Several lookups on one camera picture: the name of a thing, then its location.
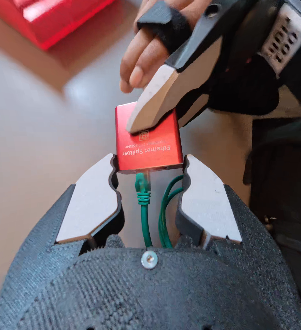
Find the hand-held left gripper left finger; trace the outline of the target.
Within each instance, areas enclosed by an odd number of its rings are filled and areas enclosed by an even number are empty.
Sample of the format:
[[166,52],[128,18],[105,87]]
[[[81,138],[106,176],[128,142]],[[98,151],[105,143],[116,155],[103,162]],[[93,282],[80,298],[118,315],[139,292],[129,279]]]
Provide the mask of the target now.
[[77,180],[56,244],[82,242],[82,250],[93,250],[104,247],[110,235],[120,233],[125,218],[117,172],[117,156],[108,154]]

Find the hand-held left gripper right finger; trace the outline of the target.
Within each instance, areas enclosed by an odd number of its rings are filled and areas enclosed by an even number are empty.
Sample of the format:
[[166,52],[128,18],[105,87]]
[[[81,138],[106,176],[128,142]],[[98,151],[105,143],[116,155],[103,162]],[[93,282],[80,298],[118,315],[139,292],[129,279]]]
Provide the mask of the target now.
[[205,250],[214,240],[242,242],[222,180],[191,154],[184,157],[182,188],[176,227],[194,246]]

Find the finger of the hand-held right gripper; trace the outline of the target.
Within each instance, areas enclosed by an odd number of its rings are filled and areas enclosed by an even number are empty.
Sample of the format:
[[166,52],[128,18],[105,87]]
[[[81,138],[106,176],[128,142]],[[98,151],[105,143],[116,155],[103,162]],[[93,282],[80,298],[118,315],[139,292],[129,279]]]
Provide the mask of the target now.
[[163,64],[139,97],[128,119],[126,130],[135,134],[157,125],[189,91],[199,88],[210,77],[221,51],[219,37],[183,72]]
[[187,107],[187,111],[184,113],[184,115],[178,120],[179,128],[182,128],[186,123],[198,113],[199,110],[202,109],[203,106],[205,106],[208,102],[209,95],[208,94],[202,94],[200,95],[193,103],[192,105]]

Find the red ethernet adapter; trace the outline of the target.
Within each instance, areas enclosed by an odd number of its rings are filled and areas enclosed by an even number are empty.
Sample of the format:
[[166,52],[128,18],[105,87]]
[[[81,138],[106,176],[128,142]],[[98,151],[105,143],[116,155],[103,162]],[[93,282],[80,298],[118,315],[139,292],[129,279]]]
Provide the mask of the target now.
[[181,168],[183,155],[176,110],[169,111],[152,129],[136,134],[126,130],[136,102],[115,108],[116,155],[118,171],[136,174]]

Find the red plastic bin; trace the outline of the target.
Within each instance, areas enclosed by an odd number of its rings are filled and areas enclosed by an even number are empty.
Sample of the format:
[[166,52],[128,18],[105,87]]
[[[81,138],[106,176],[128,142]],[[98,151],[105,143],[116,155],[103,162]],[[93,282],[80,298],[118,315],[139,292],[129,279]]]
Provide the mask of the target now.
[[48,50],[113,0],[0,0],[0,18]]

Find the person's right hand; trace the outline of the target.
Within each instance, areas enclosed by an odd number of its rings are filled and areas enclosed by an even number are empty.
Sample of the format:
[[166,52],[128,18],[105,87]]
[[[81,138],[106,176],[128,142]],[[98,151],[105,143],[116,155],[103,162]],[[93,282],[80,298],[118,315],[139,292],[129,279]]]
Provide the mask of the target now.
[[[178,10],[186,18],[191,31],[210,2],[210,0],[166,1],[170,7]],[[155,3],[155,0],[142,1],[133,23],[136,35],[130,42],[120,64],[120,90],[123,93],[131,93],[133,89],[144,89],[169,57],[169,52],[162,41],[152,31],[137,28],[137,20]]]

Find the person's black hoodie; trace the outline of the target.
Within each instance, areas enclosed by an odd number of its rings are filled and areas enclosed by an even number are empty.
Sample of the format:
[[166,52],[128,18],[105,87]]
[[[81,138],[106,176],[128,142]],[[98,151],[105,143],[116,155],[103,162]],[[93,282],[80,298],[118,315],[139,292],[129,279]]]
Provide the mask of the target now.
[[266,226],[301,295],[301,117],[256,119],[244,184],[250,209]]

